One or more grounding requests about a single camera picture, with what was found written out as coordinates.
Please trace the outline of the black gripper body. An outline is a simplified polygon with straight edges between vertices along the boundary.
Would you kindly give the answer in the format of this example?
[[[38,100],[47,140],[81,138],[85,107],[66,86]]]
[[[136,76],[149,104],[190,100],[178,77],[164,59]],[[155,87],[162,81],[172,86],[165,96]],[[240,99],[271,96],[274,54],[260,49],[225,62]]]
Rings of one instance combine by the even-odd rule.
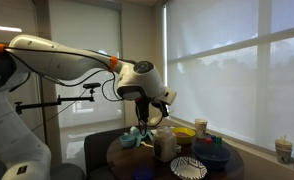
[[[152,105],[155,108],[158,108],[160,110],[161,104],[165,104],[165,103],[161,101],[151,100],[150,98],[147,98],[147,97],[142,97],[136,100],[135,104],[136,104],[136,109],[138,111],[138,114],[140,113],[149,114],[149,105]]]

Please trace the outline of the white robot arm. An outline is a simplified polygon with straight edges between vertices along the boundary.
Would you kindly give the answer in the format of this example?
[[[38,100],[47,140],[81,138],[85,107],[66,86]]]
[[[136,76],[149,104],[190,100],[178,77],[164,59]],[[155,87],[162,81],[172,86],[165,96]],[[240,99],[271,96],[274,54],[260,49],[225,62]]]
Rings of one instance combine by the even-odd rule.
[[[0,44],[0,161],[6,171],[1,180],[50,180],[51,152],[34,135],[8,101],[8,94],[34,72],[63,83],[94,68],[118,75],[117,94],[134,101],[139,119],[148,120],[149,107],[166,117],[176,92],[166,87],[149,61],[121,60],[90,50],[66,47],[32,35],[18,35]]]

